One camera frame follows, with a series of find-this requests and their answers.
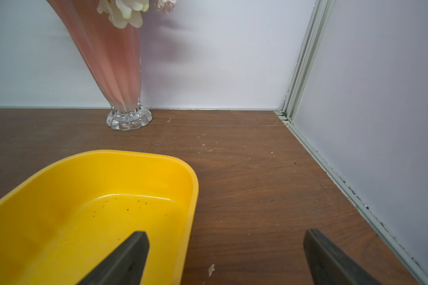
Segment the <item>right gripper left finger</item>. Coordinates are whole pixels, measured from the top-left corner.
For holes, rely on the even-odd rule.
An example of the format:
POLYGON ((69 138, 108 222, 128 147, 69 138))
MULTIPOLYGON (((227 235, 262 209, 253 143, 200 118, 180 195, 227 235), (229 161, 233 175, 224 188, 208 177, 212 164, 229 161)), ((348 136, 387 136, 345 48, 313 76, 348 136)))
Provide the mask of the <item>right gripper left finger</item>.
POLYGON ((139 285, 150 243, 146 232, 133 232, 89 274, 80 285, 139 285))

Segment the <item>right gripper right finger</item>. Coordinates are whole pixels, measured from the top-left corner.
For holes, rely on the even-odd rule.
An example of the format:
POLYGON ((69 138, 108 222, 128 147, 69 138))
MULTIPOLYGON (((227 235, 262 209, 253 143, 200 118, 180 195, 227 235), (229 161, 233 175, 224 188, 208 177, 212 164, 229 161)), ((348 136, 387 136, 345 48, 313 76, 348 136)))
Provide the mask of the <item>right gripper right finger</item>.
POLYGON ((305 232, 303 248, 313 283, 316 285, 379 284, 318 229, 305 232))

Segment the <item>yellow plastic tray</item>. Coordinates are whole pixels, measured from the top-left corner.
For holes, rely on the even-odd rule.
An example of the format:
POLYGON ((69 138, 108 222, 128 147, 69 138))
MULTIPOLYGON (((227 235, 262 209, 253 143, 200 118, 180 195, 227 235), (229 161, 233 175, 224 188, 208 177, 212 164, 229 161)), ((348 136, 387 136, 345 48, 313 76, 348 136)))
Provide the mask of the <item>yellow plastic tray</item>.
POLYGON ((134 232, 144 285, 180 283, 199 182, 184 161, 99 150, 70 156, 0 199, 0 285, 74 285, 134 232))

